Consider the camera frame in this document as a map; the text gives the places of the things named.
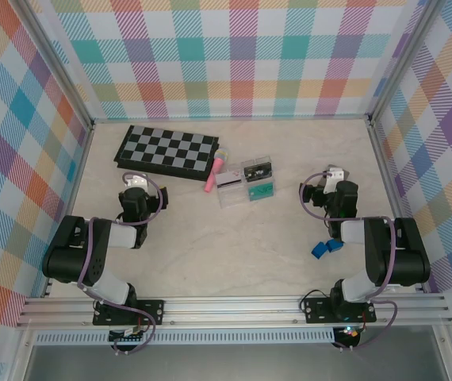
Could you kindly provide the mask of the teal VIP card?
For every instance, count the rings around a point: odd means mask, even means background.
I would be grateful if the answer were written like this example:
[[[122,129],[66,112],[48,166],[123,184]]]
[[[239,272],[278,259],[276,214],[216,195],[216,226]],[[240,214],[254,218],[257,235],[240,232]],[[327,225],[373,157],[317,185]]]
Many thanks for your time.
[[[264,198],[274,196],[274,184],[263,183],[255,186],[248,187],[249,201],[258,201]]]

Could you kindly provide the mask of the clear acrylic card organizer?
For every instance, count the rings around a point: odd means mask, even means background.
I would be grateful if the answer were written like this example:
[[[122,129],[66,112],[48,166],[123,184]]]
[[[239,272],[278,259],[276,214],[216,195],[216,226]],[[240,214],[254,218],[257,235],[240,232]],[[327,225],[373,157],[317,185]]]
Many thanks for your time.
[[[222,172],[240,170],[243,175],[243,169],[240,164],[229,164]],[[242,203],[249,202],[248,187],[263,184],[263,183],[273,183],[274,193],[275,193],[275,181],[274,172],[268,179],[262,179],[256,182],[247,183],[244,178],[245,183],[242,186],[230,187],[230,188],[217,188],[218,198],[220,202],[220,207],[225,208],[229,206],[236,206]]]

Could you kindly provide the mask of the white magnetic stripe card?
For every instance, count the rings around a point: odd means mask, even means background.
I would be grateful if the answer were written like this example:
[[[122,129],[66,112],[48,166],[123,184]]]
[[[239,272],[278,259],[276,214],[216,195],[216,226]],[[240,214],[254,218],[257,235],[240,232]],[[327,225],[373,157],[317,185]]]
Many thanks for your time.
[[[242,186],[245,183],[244,177],[240,170],[225,171],[216,174],[215,180],[216,187],[218,189]]]

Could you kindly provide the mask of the black grey folding chessboard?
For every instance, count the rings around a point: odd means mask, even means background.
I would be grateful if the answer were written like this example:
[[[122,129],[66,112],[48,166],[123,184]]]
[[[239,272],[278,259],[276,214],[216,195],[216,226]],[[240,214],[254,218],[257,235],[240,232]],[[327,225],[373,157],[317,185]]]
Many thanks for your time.
[[[218,137],[132,125],[114,162],[126,170],[205,181],[218,148]]]

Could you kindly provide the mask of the pink toy microphone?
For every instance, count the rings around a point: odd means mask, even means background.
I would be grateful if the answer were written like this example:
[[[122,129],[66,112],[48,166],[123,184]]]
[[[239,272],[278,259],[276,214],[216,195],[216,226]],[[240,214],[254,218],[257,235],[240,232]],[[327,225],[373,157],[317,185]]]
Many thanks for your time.
[[[211,171],[209,173],[209,177],[207,178],[204,191],[209,193],[215,182],[216,182],[216,174],[221,170],[224,166],[225,162],[228,159],[228,150],[226,148],[218,148],[214,154],[213,165]]]

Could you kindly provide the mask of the aluminium frame side bar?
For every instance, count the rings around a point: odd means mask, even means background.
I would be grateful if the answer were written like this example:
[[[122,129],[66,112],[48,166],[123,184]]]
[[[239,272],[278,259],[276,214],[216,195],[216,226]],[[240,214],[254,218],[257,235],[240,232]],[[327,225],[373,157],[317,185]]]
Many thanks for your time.
[[[367,272],[373,274],[377,286],[382,285],[386,277],[389,277],[390,285],[422,285],[430,278],[431,266],[419,229],[414,219],[402,215],[379,136],[370,123],[367,129],[394,214],[389,222],[376,217],[373,222],[366,223]]]
[[[79,161],[78,169],[76,171],[75,181],[73,183],[73,187],[71,188],[71,194],[68,200],[67,207],[65,209],[65,214],[71,214],[74,209],[77,194],[79,192],[80,183],[82,181],[83,172],[86,166],[86,161],[90,152],[92,141],[94,139],[94,127],[95,125],[92,125],[90,131],[87,134],[86,143],[82,152],[82,157]],[[44,287],[42,288],[42,291],[40,293],[41,298],[45,298],[50,295],[53,284],[53,281],[48,277],[46,277],[44,280],[45,280]]]

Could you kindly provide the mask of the aluminium frame back bar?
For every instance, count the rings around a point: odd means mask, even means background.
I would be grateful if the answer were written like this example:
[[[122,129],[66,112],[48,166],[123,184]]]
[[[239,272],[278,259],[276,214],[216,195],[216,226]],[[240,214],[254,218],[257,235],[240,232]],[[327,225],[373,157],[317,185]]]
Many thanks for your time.
[[[240,117],[157,117],[157,118],[95,118],[94,124],[142,123],[142,122],[191,122],[191,121],[272,121],[272,120],[368,120],[369,114],[297,115],[297,116],[240,116]]]

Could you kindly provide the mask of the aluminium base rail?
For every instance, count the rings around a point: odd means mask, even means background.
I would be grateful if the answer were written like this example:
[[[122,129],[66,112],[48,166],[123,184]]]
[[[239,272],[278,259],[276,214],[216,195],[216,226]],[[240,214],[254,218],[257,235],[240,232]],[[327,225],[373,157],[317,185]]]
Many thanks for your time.
[[[441,294],[384,294],[374,305],[375,322],[307,323],[299,296],[163,297],[159,328],[288,328],[314,325],[424,326],[451,325],[452,313]],[[30,298],[25,302],[17,327],[25,329],[79,329],[93,324],[94,302],[89,298]]]

